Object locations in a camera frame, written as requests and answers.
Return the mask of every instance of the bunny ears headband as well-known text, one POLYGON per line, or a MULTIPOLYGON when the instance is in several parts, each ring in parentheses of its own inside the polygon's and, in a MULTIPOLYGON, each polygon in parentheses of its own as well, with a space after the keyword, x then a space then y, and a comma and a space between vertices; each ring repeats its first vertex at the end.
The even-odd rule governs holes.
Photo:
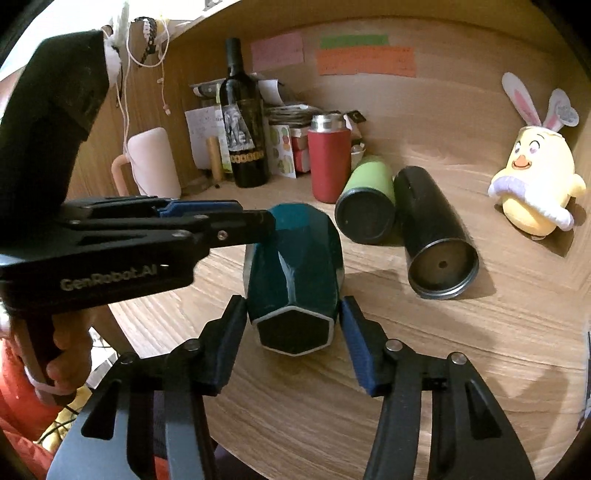
POLYGON ((548 105, 548 114, 544 123, 542 123, 523 82, 516 75, 507 72, 503 75, 502 83, 505 93, 527 125, 544 127, 557 132, 563 125, 575 127, 579 124, 579 114, 570 106, 569 97, 563 90, 557 88, 552 92, 550 104, 548 105))

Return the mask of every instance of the white mug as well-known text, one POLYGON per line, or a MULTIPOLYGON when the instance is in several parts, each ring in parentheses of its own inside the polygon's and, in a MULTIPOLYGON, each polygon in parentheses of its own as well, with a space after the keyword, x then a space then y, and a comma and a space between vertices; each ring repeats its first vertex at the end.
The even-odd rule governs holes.
POLYGON ((127 143, 127 154, 120 155, 113 161, 111 173, 121 196, 129 195, 121 172, 125 163, 131 163, 140 194, 180 198, 181 186, 164 128, 157 127, 134 135, 127 143))

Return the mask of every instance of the black thermos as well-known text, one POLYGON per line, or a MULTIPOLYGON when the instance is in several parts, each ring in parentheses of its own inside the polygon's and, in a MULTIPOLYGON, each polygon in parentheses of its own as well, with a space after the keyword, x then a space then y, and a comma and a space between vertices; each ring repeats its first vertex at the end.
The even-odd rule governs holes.
POLYGON ((426 299, 456 297, 479 269, 478 252, 461 220, 424 168, 403 168, 394 179, 394 194, 410 286, 426 299))

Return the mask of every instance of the paper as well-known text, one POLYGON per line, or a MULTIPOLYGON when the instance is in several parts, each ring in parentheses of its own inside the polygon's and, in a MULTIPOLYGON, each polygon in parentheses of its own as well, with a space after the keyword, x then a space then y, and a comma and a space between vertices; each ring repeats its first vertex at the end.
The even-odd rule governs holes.
POLYGON ((412 47, 363 46, 317 50, 316 66, 319 75, 382 73, 417 76, 412 47))
POLYGON ((268 105, 285 106, 286 103, 295 101, 294 93, 279 80, 259 80, 259 91, 262 99, 268 105))
POLYGON ((362 45, 388 45, 387 35, 337 35, 322 37, 320 48, 360 47, 362 45))
POLYGON ((228 138, 226 136, 226 126, 223 123, 222 107, 216 105, 216 125, 217 139, 220 144, 220 153, 222 154, 222 167, 226 173, 232 173, 232 162, 230 161, 230 150, 228 148, 228 138))
POLYGON ((252 42, 251 53, 255 72, 304 63, 304 43, 300 32, 252 42))
POLYGON ((267 159, 271 174, 294 179, 296 177, 296 163, 291 148, 290 128, 287 125, 269 125, 266 118, 264 127, 267 159))
POLYGON ((197 168, 209 170, 211 168, 209 154, 205 140, 207 137, 217 137, 216 108, 208 106, 185 112, 193 161, 197 168))

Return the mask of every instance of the pink mug handle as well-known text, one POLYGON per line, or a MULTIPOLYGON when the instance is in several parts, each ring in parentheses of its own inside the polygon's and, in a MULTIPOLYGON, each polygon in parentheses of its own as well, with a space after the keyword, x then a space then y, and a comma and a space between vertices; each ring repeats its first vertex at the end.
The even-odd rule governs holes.
POLYGON ((121 167, 129 163, 129 158, 127 155, 122 154, 119 155, 116 159, 113 160, 111 165, 111 175, 113 175, 113 181, 115 182, 115 187, 117 188, 117 192, 121 197, 128 197, 129 196, 129 189, 127 188, 127 184, 125 183, 125 178, 123 177, 123 171, 121 167))

